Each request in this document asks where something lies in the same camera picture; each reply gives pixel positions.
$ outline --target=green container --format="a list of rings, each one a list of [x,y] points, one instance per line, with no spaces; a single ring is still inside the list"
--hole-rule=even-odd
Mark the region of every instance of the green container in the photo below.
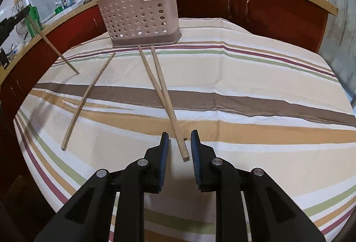
[[[63,11],[63,7],[62,7],[62,6],[59,6],[59,7],[57,7],[57,8],[55,9],[56,15],[59,14],[60,12],[62,12],[62,11]]]
[[[28,14],[29,17],[33,20],[33,22],[35,22],[35,24],[41,29],[43,30],[42,28],[42,25],[41,25],[41,22],[40,22],[40,16],[38,14],[38,11],[37,11],[37,8],[36,7],[33,7],[31,5],[30,6],[30,13]],[[26,22],[26,25],[27,25],[27,28],[28,28],[28,31],[30,32],[31,34],[31,37],[35,37],[36,35],[38,35],[38,32],[36,31],[36,29],[32,26],[32,24],[30,23],[30,21],[26,18],[25,19],[25,22]]]

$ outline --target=striped tablecloth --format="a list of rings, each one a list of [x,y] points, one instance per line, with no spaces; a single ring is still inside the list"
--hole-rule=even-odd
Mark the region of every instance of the striped tablecloth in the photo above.
[[[236,168],[263,168],[331,241],[356,203],[356,120],[332,70],[317,54],[222,19],[181,19],[180,27],[180,41],[157,53],[188,149],[197,129]],[[62,151],[81,97],[114,51]],[[58,59],[14,120],[53,209],[97,169],[121,170],[143,157],[166,131],[166,182],[160,195],[145,196],[146,240],[215,241],[215,193],[198,191],[137,48],[113,49],[106,33],[65,56],[80,75]]]

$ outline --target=plastic basket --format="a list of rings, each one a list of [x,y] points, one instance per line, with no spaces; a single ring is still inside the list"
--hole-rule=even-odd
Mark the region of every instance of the plastic basket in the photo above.
[[[181,38],[176,0],[98,0],[114,48],[171,45]]]

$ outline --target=chopstick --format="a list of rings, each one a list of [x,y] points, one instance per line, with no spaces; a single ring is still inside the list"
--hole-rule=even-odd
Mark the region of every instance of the chopstick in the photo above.
[[[36,29],[36,31],[39,33],[39,35],[42,37],[42,39],[53,49],[54,52],[57,53],[57,55],[62,58],[62,60],[76,73],[79,74],[79,71],[75,69],[75,67],[70,64],[70,62],[58,51],[58,49],[48,40],[46,35],[42,32],[42,30],[36,25],[36,23],[31,19],[30,16],[26,17],[31,25]]]
[[[105,68],[108,66],[108,64],[110,63],[110,61],[113,59],[113,57],[115,56],[115,52],[113,54],[111,54],[111,56],[109,57],[109,59],[105,62],[104,66],[100,69],[100,71],[98,72],[97,76],[95,76],[94,80],[92,81],[92,83],[89,85],[89,87],[87,88],[86,92],[84,93],[84,96],[81,98],[81,103],[79,104],[79,106],[77,107],[77,110],[74,113],[74,116],[69,124],[69,127],[65,133],[65,138],[63,139],[62,142],[62,146],[61,149],[62,150],[66,150],[67,146],[68,146],[68,142],[69,142],[69,138],[71,137],[74,125],[79,117],[79,114],[90,94],[90,92],[92,91],[95,83],[97,82],[97,80],[99,79],[99,77],[102,75],[102,73],[104,72]]]
[[[187,161],[187,160],[189,160],[189,153],[188,153],[188,150],[186,149],[186,144],[184,142],[183,133],[182,133],[182,130],[181,130],[180,126],[179,126],[176,114],[174,112],[173,105],[172,105],[172,102],[170,100],[170,95],[168,94],[168,89],[167,89],[167,86],[166,86],[166,82],[165,82],[164,77],[163,77],[161,65],[160,65],[160,62],[158,60],[157,53],[156,53],[156,50],[155,50],[153,45],[151,45],[151,51],[152,51],[152,55],[154,57],[154,64],[156,66],[158,79],[160,80],[160,84],[161,84],[164,100],[166,101],[166,105],[167,105],[166,111],[167,111],[167,114],[168,114],[168,116],[170,118],[170,121],[172,123],[173,131],[174,131],[174,134],[175,134],[176,139],[177,139],[179,151],[180,151],[180,154],[181,154],[181,156],[183,158],[183,161]]]
[[[140,52],[140,55],[141,55],[141,58],[142,58],[142,61],[144,62],[144,65],[145,65],[145,68],[146,68],[146,71],[148,73],[148,76],[150,77],[151,81],[152,81],[152,84],[154,86],[154,89],[156,90],[157,92],[157,95],[158,97],[160,98],[161,102],[162,102],[162,105],[164,107],[164,109],[167,111],[167,105],[166,105],[166,101],[164,100],[164,96],[163,96],[163,93],[162,93],[162,90],[160,88],[160,86],[158,85],[155,77],[154,77],[154,74],[152,73],[152,70],[147,62],[147,59],[145,57],[145,54],[144,52],[142,51],[142,48],[141,48],[141,45],[138,45],[138,51]]]

